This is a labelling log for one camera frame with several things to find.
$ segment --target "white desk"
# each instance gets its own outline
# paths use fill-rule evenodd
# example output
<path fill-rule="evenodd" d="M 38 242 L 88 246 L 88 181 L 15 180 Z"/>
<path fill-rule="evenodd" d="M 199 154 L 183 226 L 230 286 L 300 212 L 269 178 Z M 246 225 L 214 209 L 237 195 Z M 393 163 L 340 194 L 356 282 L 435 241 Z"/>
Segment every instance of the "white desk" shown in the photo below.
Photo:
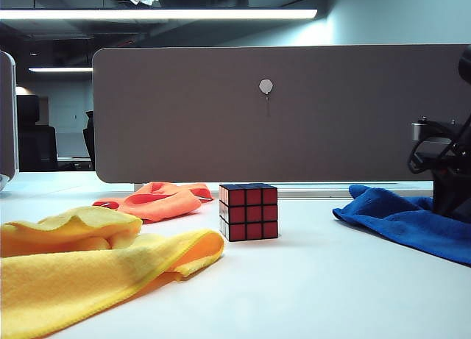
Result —
<path fill-rule="evenodd" d="M 1 222 L 132 189 L 90 173 L 20 174 L 0 193 Z M 331 210 L 349 201 L 281 198 L 280 238 L 226 243 L 194 278 L 52 338 L 471 338 L 471 268 L 345 226 Z M 215 200 L 142 232 L 217 229 L 218 213 Z"/>

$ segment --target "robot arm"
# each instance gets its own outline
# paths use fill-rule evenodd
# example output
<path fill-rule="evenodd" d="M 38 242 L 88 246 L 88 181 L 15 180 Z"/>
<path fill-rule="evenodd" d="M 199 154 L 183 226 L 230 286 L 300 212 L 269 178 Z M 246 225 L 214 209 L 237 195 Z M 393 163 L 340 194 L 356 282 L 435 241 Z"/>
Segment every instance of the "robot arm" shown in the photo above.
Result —
<path fill-rule="evenodd" d="M 463 80 L 471 84 L 471 45 L 458 64 Z M 413 126 L 417 141 L 408 160 L 413 174 L 430 170 L 433 175 L 433 212 L 471 217 L 471 115 L 464 124 L 419 119 Z M 438 154 L 418 151 L 424 142 L 443 143 Z"/>

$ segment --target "office chair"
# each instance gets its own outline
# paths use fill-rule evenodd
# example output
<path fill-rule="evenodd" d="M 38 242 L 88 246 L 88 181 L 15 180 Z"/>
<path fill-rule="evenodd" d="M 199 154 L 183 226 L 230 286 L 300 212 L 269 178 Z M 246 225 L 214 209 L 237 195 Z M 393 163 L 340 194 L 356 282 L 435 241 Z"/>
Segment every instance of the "office chair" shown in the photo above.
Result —
<path fill-rule="evenodd" d="M 87 127 L 83 129 L 83 139 L 90 155 L 91 167 L 95 170 L 95 132 L 93 128 L 93 111 L 86 112 L 88 116 Z"/>
<path fill-rule="evenodd" d="M 39 121 L 38 96 L 20 95 L 16 101 L 20 171 L 57 171 L 55 129 L 36 125 Z"/>

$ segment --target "ceiling light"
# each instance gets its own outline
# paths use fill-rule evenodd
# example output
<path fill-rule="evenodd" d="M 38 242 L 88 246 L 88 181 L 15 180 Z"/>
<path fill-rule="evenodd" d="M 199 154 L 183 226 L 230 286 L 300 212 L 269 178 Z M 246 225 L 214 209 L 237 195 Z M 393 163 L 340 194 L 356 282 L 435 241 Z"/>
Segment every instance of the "ceiling light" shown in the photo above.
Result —
<path fill-rule="evenodd" d="M 25 87 L 21 87 L 20 85 L 16 86 L 16 95 L 31 95 L 31 90 L 26 89 Z"/>
<path fill-rule="evenodd" d="M 31 72 L 41 72 L 41 73 L 77 73 L 77 72 L 91 72 L 92 67 L 44 67 L 44 68 L 29 68 Z"/>
<path fill-rule="evenodd" d="M 0 10 L 2 20 L 27 19 L 312 19 L 317 10 L 263 10 L 263 9 L 212 9 L 212 10 Z"/>

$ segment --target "cloth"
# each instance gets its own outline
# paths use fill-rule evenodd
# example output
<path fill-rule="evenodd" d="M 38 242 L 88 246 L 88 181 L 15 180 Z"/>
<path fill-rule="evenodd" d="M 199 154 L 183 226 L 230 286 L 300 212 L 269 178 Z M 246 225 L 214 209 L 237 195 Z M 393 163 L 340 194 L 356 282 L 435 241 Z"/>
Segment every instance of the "cloth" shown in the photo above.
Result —
<path fill-rule="evenodd" d="M 1 256 L 119 249 L 129 246 L 142 220 L 102 207 L 78 207 L 39 222 L 1 225 Z"/>
<path fill-rule="evenodd" d="M 126 198 L 104 198 L 93 203 L 141 218 L 145 224 L 184 215 L 213 200 L 204 183 L 177 186 L 150 182 Z"/>
<path fill-rule="evenodd" d="M 429 197 L 403 198 L 383 188 L 350 186 L 354 200 L 333 214 L 394 242 L 471 265 L 471 224 L 432 213 Z"/>
<path fill-rule="evenodd" d="M 125 249 L 3 258 L 1 337 L 34 338 L 71 326 L 155 281 L 193 274 L 214 263 L 223 247 L 218 233 L 202 229 L 170 238 L 139 235 Z"/>

